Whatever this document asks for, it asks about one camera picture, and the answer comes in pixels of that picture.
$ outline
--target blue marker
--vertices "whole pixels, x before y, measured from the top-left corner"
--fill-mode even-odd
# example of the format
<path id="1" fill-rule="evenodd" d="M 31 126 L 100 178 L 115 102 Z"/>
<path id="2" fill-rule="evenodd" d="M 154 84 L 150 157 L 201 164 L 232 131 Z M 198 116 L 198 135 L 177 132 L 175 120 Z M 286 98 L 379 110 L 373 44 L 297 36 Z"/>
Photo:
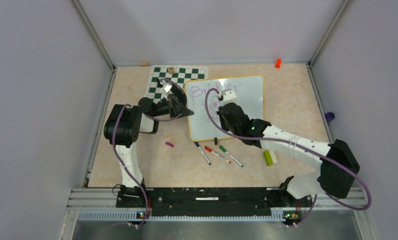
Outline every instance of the blue marker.
<path id="1" fill-rule="evenodd" d="M 197 148 L 200 150 L 200 152 L 202 153 L 203 157 L 206 159 L 206 161 L 208 162 L 209 165 L 211 165 L 211 161 L 209 161 L 208 157 L 205 155 L 205 153 L 203 152 L 202 148 L 200 147 L 198 142 L 194 142 L 194 144 L 196 144 Z"/>

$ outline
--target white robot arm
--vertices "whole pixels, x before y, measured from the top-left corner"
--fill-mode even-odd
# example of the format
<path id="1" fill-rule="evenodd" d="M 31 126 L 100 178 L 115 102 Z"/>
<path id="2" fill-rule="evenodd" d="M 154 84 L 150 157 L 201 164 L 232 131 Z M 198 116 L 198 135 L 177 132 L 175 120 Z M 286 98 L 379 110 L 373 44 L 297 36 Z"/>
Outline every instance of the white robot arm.
<path id="1" fill-rule="evenodd" d="M 330 157 L 357 173 L 360 167 L 345 142 L 341 140 L 336 140 L 333 144 L 317 142 L 286 132 L 270 122 L 261 119 L 249 119 L 241 107 L 237 105 L 236 94 L 231 89 L 220 92 L 218 99 L 221 100 L 222 104 L 217 114 L 220 116 L 221 127 L 224 130 L 231 131 L 233 134 L 242 137 L 285 140 L 285 142 L 270 140 L 242 141 L 247 145 L 288 154 L 315 169 L 314 172 L 306 175 L 287 178 L 280 188 L 285 188 L 295 199 L 325 192 L 338 198 L 347 196 L 354 181 L 352 176 L 329 162 L 323 162 L 314 154 L 296 147 L 296 145 L 301 145 L 323 156 Z"/>
<path id="2" fill-rule="evenodd" d="M 140 99 L 138 106 L 126 108 L 117 126 L 115 148 L 122 160 L 122 162 L 119 162 L 122 172 L 121 184 L 127 188 L 137 187 L 137 183 L 128 175 L 125 168 L 139 183 L 143 182 L 143 175 L 138 167 L 135 142 L 139 133 L 155 134 L 157 132 L 159 121 L 153 117 L 170 115 L 171 118 L 179 118 L 194 114 L 193 111 L 186 107 L 187 98 L 179 86 L 166 81 L 162 87 L 162 93 L 164 98 L 158 103 L 154 103 L 152 99 L 144 97 Z M 123 105 L 116 104 L 104 126 L 104 136 L 111 145 L 112 134 L 122 108 Z"/>

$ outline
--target whiteboard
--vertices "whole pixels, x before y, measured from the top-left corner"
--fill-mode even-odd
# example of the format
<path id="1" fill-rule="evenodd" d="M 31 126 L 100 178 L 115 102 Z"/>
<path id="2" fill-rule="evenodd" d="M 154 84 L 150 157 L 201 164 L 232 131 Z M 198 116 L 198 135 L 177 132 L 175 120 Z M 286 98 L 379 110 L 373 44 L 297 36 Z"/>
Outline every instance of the whiteboard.
<path id="1" fill-rule="evenodd" d="M 249 118 L 264 119 L 264 81 L 262 76 L 191 80 L 184 85 L 184 90 L 187 95 L 187 107 L 194 112 L 194 115 L 188 117 L 188 128 L 192 141 L 229 138 L 212 124 L 206 114 L 205 95 L 211 88 L 216 88 L 219 91 L 233 90 L 237 95 L 238 105 Z M 220 106 L 221 101 L 217 99 L 216 92 L 211 92 L 208 98 L 208 109 L 212 119 L 219 126 L 221 124 L 216 111 Z"/>

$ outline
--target chessboard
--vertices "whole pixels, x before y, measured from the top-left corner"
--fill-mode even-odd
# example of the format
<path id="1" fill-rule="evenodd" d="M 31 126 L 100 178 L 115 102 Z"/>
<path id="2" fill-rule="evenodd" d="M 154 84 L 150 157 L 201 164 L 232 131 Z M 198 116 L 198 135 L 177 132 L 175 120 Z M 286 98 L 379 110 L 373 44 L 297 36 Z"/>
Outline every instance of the chessboard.
<path id="1" fill-rule="evenodd" d="M 168 72 L 169 67 L 175 68 L 174 74 Z M 209 68 L 205 66 L 153 65 L 144 96 L 153 99 L 153 102 L 157 103 L 163 98 L 160 79 L 171 79 L 171 81 L 184 88 L 184 83 L 190 80 L 207 79 L 208 72 Z"/>

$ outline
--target gray wall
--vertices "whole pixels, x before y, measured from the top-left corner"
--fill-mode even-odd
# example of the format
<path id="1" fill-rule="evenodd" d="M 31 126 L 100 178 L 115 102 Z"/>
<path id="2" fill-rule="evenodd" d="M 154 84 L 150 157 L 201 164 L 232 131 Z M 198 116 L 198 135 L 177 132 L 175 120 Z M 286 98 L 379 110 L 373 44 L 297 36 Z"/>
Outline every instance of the gray wall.
<path id="1" fill-rule="evenodd" d="M 316 75 L 371 189 L 381 237 L 398 239 L 398 0 L 356 0 Z"/>
<path id="2" fill-rule="evenodd" d="M 116 65 L 308 61 L 342 0 L 81 0 Z"/>
<path id="3" fill-rule="evenodd" d="M 68 0 L 0 0 L 0 239 L 55 239 L 110 72 Z"/>

